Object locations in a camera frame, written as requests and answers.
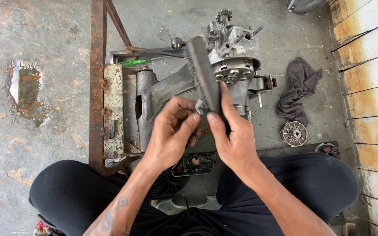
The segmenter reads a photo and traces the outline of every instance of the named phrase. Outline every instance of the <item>green screwdriver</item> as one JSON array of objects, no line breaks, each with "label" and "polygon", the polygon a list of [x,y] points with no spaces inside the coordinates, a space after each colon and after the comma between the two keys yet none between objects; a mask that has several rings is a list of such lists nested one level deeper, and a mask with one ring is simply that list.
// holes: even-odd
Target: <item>green screwdriver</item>
[{"label": "green screwdriver", "polygon": [[147,61],[154,61],[154,60],[158,60],[158,59],[162,59],[162,58],[166,58],[166,57],[170,57],[170,56],[165,56],[165,57],[157,57],[157,58],[151,58],[151,59],[139,59],[139,60],[132,60],[132,61],[122,61],[122,62],[119,62],[119,64],[123,65],[123,66],[133,66],[133,65],[136,65],[136,64],[141,64],[141,63],[144,63],[144,62],[147,62]]}]

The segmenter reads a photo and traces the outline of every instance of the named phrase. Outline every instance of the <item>black pants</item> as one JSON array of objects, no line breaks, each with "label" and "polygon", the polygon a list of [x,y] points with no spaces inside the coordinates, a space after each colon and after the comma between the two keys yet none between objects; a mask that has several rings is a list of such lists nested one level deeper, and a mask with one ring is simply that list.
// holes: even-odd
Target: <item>black pants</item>
[{"label": "black pants", "polygon": [[[260,158],[276,179],[323,221],[351,205],[358,183],[348,166],[321,153]],[[72,160],[44,169],[30,189],[30,203],[67,236],[80,236],[115,198],[127,177],[104,177]],[[192,207],[168,216],[144,201],[131,235],[180,235],[188,224],[206,226],[223,235],[282,236],[274,216],[258,195],[227,168],[221,176],[217,210]]]}]

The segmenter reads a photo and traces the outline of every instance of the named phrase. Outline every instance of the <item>left hand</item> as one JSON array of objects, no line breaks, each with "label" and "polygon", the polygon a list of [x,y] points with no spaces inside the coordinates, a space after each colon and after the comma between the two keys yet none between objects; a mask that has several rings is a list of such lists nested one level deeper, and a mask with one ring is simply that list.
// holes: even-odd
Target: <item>left hand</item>
[{"label": "left hand", "polygon": [[152,167],[164,171],[175,165],[185,152],[186,143],[195,146],[201,135],[201,116],[195,101],[173,97],[155,118],[150,143],[144,155]]}]

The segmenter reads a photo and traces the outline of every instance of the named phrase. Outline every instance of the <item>hand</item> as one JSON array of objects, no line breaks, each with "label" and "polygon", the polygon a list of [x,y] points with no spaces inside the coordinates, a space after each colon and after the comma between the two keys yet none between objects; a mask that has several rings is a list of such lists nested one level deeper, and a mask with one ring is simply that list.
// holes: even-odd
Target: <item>hand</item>
[{"label": "hand", "polygon": [[253,125],[237,113],[224,82],[220,82],[220,90],[221,106],[231,132],[227,136],[226,126],[216,113],[208,113],[208,122],[215,138],[218,155],[244,182],[240,175],[254,168],[258,162],[260,163],[253,137]]},{"label": "hand", "polygon": [[186,143],[195,146],[201,135],[201,116],[195,101],[173,97],[155,118],[150,143],[144,155],[150,164],[164,171],[175,165],[185,152]]}]

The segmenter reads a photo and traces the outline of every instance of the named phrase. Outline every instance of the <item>puddle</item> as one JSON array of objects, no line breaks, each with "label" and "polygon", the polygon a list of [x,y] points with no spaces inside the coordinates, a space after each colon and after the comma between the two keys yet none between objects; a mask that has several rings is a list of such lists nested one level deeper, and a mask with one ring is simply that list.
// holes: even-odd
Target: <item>puddle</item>
[{"label": "puddle", "polygon": [[13,63],[8,68],[11,74],[9,92],[14,99],[18,115],[34,122],[35,127],[47,120],[50,107],[38,95],[41,86],[41,72],[32,64]]}]

